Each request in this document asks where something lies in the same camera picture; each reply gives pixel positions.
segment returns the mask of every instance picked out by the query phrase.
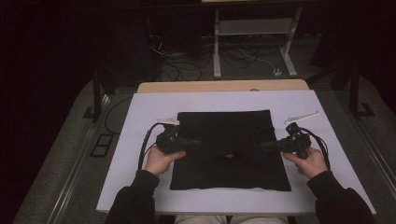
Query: floor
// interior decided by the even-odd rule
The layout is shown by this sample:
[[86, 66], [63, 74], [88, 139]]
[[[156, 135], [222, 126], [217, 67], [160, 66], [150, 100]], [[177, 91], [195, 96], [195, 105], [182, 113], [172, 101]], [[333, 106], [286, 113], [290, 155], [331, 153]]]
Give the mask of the floor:
[[[296, 37], [290, 48], [290, 57], [298, 78], [309, 79], [322, 68], [309, 65], [319, 36]], [[281, 60], [278, 48], [284, 36], [250, 36], [220, 40], [221, 71], [223, 80], [290, 78]], [[210, 37], [204, 45], [203, 56], [175, 54], [166, 59], [158, 81], [213, 80]], [[246, 43], [260, 43], [252, 48]], [[244, 53], [260, 57], [269, 63], [259, 62]], [[273, 75], [273, 66], [283, 72]], [[375, 207], [378, 223], [396, 220], [394, 175], [396, 170], [396, 118], [381, 100], [375, 86], [362, 78], [360, 101], [375, 112], [372, 117], [353, 118], [347, 109], [349, 89], [333, 91], [333, 75], [313, 83], [326, 114], [337, 133], [347, 157]], [[121, 131], [123, 118], [134, 89], [118, 89], [105, 96], [103, 114], [95, 123], [84, 119], [92, 106], [92, 84], [81, 90], [52, 149], [31, 187], [14, 223], [104, 223], [106, 214], [95, 210], [106, 171], [111, 163]], [[104, 157], [91, 157], [90, 153], [100, 134], [110, 134], [112, 141]], [[297, 223], [318, 223], [315, 216], [296, 217]]]

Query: dark background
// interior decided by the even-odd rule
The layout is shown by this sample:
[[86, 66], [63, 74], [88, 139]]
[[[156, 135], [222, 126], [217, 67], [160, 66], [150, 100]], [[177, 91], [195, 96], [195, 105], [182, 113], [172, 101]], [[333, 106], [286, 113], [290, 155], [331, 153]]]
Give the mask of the dark background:
[[[84, 6], [98, 2], [84, 1]], [[324, 34], [314, 60], [323, 67], [342, 59], [360, 40], [357, 52], [361, 73], [374, 82], [396, 111], [393, 13], [394, 8], [380, 3], [342, 9], [308, 6], [304, 8], [297, 35]], [[130, 76], [124, 80], [123, 66], [137, 68], [133, 64], [114, 65], [115, 61], [104, 54], [88, 33], [101, 18], [76, 10], [76, 4], [70, 1], [0, 2], [2, 223], [10, 223], [14, 218], [74, 100], [97, 69], [107, 64], [110, 71], [106, 70], [109, 74], [106, 78], [116, 85], [135, 85], [130, 82], [135, 79], [155, 79]], [[99, 28], [111, 29], [112, 24], [121, 21], [113, 22]], [[133, 36], [139, 43], [146, 41], [141, 35]], [[105, 41], [103, 46], [112, 46], [111, 41]], [[144, 62], [149, 61], [149, 51], [142, 50], [146, 50], [143, 54], [148, 57]], [[149, 64], [145, 67], [140, 69], [155, 68]]]

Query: gray carpet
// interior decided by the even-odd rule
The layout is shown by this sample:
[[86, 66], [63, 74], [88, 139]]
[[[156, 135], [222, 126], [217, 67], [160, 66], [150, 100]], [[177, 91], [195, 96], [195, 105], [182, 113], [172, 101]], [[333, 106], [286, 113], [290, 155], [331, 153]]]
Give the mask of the gray carpet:
[[[281, 39], [274, 39], [268, 41], [268, 45], [274, 46], [273, 49], [276, 49], [280, 42]], [[294, 40], [290, 49], [290, 56], [299, 74], [298, 78], [308, 79], [321, 70], [309, 65], [317, 43], [317, 37], [308, 36]], [[257, 54], [266, 54], [268, 53], [267, 50], [262, 49]], [[238, 55], [237, 51], [233, 51], [232, 54], [242, 56], [241, 54]], [[169, 60], [169, 62], [174, 64], [174, 62], [186, 62], [188, 60], [189, 63], [199, 64], [203, 67], [201, 80], [212, 80], [213, 66], [210, 57], [210, 54], [198, 59], [186, 56]], [[277, 51], [262, 57], [284, 69]], [[266, 63], [250, 60], [250, 65], [247, 68], [236, 68], [236, 65], [242, 63], [238, 61], [230, 62], [233, 66], [224, 62], [224, 59], [221, 60], [223, 79], [275, 78], [271, 66]], [[196, 67], [185, 63], [179, 63], [178, 65], [184, 68], [182, 69], [184, 79], [193, 80], [200, 76]], [[177, 77], [177, 70], [174, 67], [166, 66], [163, 71], [162, 81]], [[281, 78], [288, 78], [287, 72], [284, 72]], [[375, 166], [369, 148], [362, 139], [358, 127], [364, 126], [366, 128], [389, 167], [394, 171], [396, 170], [395, 150], [393, 150], [396, 148], [396, 138], [394, 138], [396, 134], [395, 116], [382, 102], [373, 85], [363, 78], [361, 81], [361, 101], [369, 104], [374, 110], [375, 116], [364, 117], [357, 123], [347, 110], [348, 88], [346, 87], [343, 91], [332, 91], [329, 85], [331, 78], [332, 76], [327, 76], [319, 80], [312, 85], [312, 88], [316, 90], [348, 159], [374, 205], [377, 212], [375, 219], [378, 223], [394, 223], [394, 220], [396, 220], [396, 214], [394, 213], [396, 211], [396, 201], [391, 195], [383, 176]], [[131, 97], [133, 92], [134, 90], [124, 89], [109, 96], [109, 100], [104, 102], [103, 115], [94, 124], [91, 119], [82, 118], [86, 108], [92, 106], [92, 84], [87, 84], [76, 99], [64, 127], [59, 133], [14, 223], [47, 222], [60, 195], [65, 197], [62, 200], [64, 210], [54, 213], [59, 216], [58, 218], [52, 216], [50, 223], [53, 223], [53, 220], [57, 221], [55, 223], [104, 222], [106, 214], [97, 212], [95, 207], [119, 136], [114, 135], [105, 157], [94, 158], [90, 157], [89, 153], [93, 149], [99, 134], [109, 133], [105, 127], [105, 118], [109, 111], [110, 114], [106, 120], [107, 128], [111, 132], [120, 132], [130, 100], [120, 102]], [[80, 153], [83, 154], [83, 160], [78, 160]], [[71, 173], [77, 174], [75, 179], [68, 179]], [[66, 180], [71, 181], [68, 183], [73, 183], [69, 185], [68, 193], [63, 190]], [[317, 219], [312, 216], [297, 217], [296, 219], [298, 223], [318, 223]]]

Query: black cloth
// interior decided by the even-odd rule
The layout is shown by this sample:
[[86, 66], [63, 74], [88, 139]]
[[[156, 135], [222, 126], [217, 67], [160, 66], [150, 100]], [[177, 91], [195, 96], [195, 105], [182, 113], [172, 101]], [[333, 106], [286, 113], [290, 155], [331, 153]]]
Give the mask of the black cloth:
[[[158, 183], [155, 175], [137, 171], [131, 187], [125, 187], [117, 194], [106, 224], [152, 224], [155, 211], [152, 195]], [[315, 176], [308, 186], [318, 197], [316, 209], [321, 224], [375, 223], [361, 196], [353, 189], [343, 189], [332, 172]]]
[[183, 112], [178, 137], [200, 140], [175, 161], [170, 189], [275, 189], [291, 191], [279, 152], [259, 144], [276, 140], [269, 110]]

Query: white board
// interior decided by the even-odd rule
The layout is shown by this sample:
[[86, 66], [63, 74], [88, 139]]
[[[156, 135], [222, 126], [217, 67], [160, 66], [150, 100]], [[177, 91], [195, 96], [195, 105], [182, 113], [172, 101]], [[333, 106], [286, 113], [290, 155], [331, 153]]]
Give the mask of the white board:
[[[126, 117], [120, 140], [111, 162], [97, 210], [108, 212], [118, 191], [130, 186], [134, 180], [138, 157], [147, 130], [155, 119], [171, 118], [178, 112], [208, 111], [257, 111], [269, 109], [275, 127], [276, 138], [288, 136], [285, 120], [319, 112], [310, 119], [298, 121], [304, 127], [320, 136], [330, 151], [332, 171], [344, 188], [353, 188], [367, 202], [369, 201], [361, 182], [341, 148], [332, 125], [314, 91], [227, 91], [227, 92], [176, 92], [138, 93], [134, 95]], [[148, 140], [154, 143], [163, 131], [155, 128]], [[311, 138], [312, 147], [318, 148]], [[160, 176], [160, 185], [154, 193], [158, 214], [273, 214], [296, 215], [315, 213], [315, 196], [306, 185], [308, 179], [297, 173], [294, 163], [284, 160], [291, 191], [266, 189], [189, 189], [170, 190], [172, 165]]]

